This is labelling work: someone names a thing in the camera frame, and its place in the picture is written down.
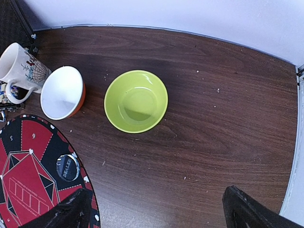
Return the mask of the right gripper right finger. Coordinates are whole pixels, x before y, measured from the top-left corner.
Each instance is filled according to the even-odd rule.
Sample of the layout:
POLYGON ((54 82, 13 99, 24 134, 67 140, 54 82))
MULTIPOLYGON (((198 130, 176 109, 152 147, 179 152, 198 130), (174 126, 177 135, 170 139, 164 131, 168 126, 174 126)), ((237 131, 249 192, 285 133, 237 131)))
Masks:
POLYGON ((222 197, 228 228, 301 228, 269 210, 236 186, 228 186, 222 197))

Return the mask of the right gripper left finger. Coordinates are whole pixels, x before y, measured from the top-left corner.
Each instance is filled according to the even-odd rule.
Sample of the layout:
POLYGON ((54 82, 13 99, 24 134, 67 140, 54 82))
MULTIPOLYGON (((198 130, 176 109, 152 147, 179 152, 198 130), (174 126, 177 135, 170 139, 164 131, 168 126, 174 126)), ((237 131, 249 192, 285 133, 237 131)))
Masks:
POLYGON ((78 189, 47 213, 22 225, 23 228, 87 228, 90 220, 89 192, 78 189))

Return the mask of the clear dealer button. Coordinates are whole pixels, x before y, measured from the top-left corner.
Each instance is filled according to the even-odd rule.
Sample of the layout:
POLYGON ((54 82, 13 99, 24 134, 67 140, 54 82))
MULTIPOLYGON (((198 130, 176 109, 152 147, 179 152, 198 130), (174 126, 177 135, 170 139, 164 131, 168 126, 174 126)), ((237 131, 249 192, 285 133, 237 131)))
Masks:
POLYGON ((80 165, 77 159, 71 154, 61 155, 56 162, 56 170, 64 181, 75 181, 80 173, 80 165))

